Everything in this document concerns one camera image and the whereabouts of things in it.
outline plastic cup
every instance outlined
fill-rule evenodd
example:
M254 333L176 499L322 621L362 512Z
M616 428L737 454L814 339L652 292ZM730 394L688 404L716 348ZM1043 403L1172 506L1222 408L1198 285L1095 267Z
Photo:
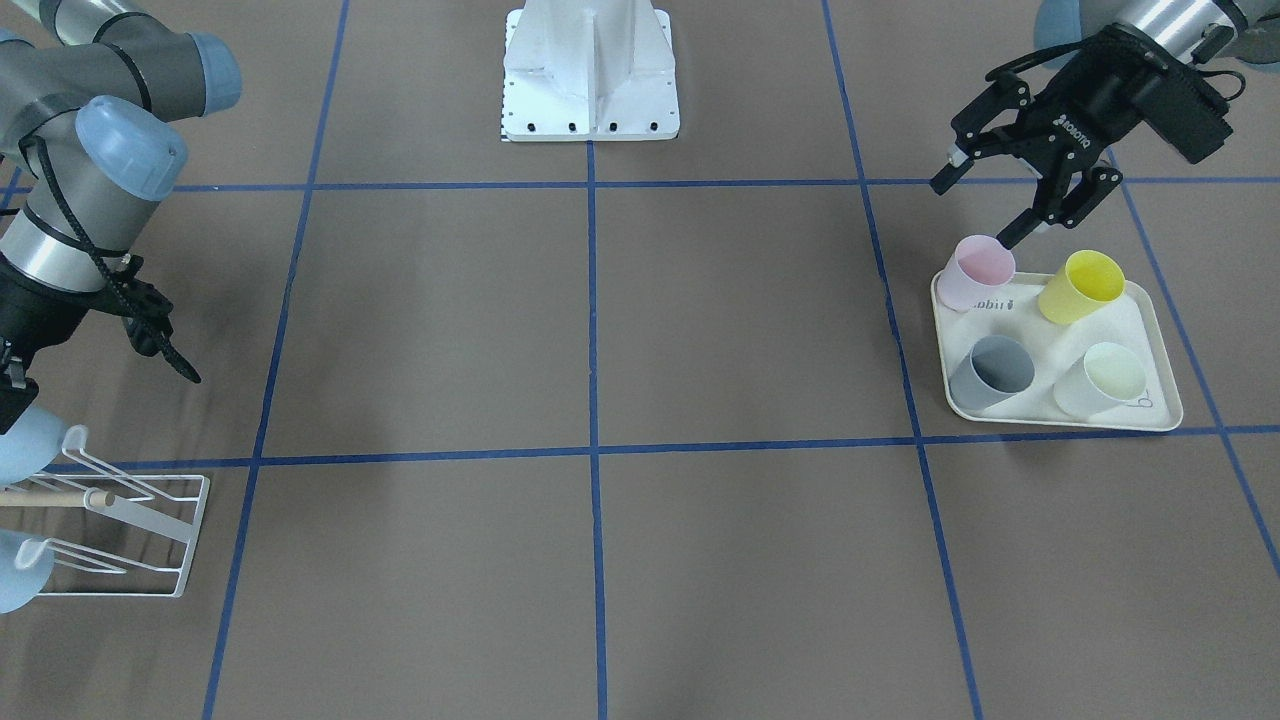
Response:
M0 436L0 486L26 480L63 451L67 423L32 405L9 432Z
M1053 401L1074 418L1088 418L1142 397L1147 372L1128 347L1100 342L1053 384Z
M1124 270L1097 250L1080 250L1048 281L1039 295L1041 313L1060 325L1071 324L1124 295Z
M0 529L0 612L13 612L31 598L54 573L49 538Z
M951 373L951 400L965 410L982 410L1032 386L1036 364L1020 342L992 334L974 343Z
M952 310L968 311L988 300L1014 279L1014 254L998 240L972 234L956 245L938 277L938 301Z

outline white base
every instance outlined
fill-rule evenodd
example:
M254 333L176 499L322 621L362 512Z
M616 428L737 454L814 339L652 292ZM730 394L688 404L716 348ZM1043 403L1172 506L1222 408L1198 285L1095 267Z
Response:
M671 47L671 15L654 10ZM507 47L524 10L507 15ZM596 47L596 54L602 49ZM596 122L591 123L591 104ZM502 140L585 142L672 140L680 133L676 72L637 73L613 92L591 99L563 91L548 72L506 72Z
M1165 338L1156 309L1140 286L1125 283L1119 300L1071 323L1057 325L1039 313L1037 297L1053 275L1016 273L987 305L956 313L937 296L938 278L929 286L933 322L938 333L942 382L947 404L956 415L978 423L1018 423L1107 428L1119 430L1169 432L1183 423L1183 401L1169 364ZM951 398L951 373L973 343L988 334L1006 334L1021 342L1036 363L1036 380L1025 391L983 410L964 410ZM1147 392L1138 400L1112 407L1085 420L1073 418L1053 401L1053 383L1098 342L1117 342L1133 350L1147 372Z

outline black rubber seal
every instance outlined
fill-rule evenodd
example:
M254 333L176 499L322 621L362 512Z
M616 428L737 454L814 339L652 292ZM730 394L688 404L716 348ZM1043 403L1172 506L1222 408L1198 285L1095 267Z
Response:
M1235 35L1244 35L1244 31L1249 29L1249 19L1244 17L1244 13L1233 0L1213 0L1213 4L1228 18L1231 18L1231 24L1235 26Z
M150 18L150 17L151 15L148 15L146 13L120 13L119 15L115 15L114 18L111 18L111 19L106 20L105 23L102 23L102 27L97 28L97 35L93 36L93 42L101 42L102 41L102 36L106 35L106 31L111 29L111 26L114 26L115 23L118 23L118 22L120 22L123 19L127 19L127 18Z
M63 245L65 245L68 247L79 250L81 252L84 252L84 246L82 246L78 240L76 240L74 237L72 237L72 236L64 233L63 231L55 228L54 225L46 223L44 218L41 218L40 215L37 215L31 209L31 205L23 205L22 214L28 220L31 220L31 224L33 224L37 228L40 228L40 232L47 234L49 237L56 240L58 242L61 242ZM102 250L102 249L99 249L99 254L101 254L102 258L124 258L124 255L125 255L125 252L123 250Z
M40 24L54 37L58 37L58 8L61 4L63 0L40 0Z
M124 63L125 68L129 68L129 74L133 76L133 82L138 85L138 97L142 100L142 109L147 113L151 111L151 91L147 90L147 81L142 77L142 70L138 69L138 64L129 58L129 54L122 50L118 45L111 45L110 42L102 42L102 47L109 47L115 56Z

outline white tray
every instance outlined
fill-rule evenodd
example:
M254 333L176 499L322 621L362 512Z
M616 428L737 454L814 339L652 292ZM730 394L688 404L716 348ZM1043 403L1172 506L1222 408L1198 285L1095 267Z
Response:
M1169 432L1183 423L1183 400L1169 366L1151 296L1125 282L1119 300L1070 325L1044 319L1037 296L1052 275L1016 273L1012 282L986 304L956 313L938 302L938 275L929 283L933 323L947 404L956 415L978 423L1021 423L1071 428ZM951 373L982 337L1006 334L1021 342L1036 363L1036 380L1027 391L983 410L963 410L951 398ZM1053 383L1097 342L1117 342L1138 354L1147 370L1147 392L1134 402L1092 415L1088 420L1062 413L1053 402Z

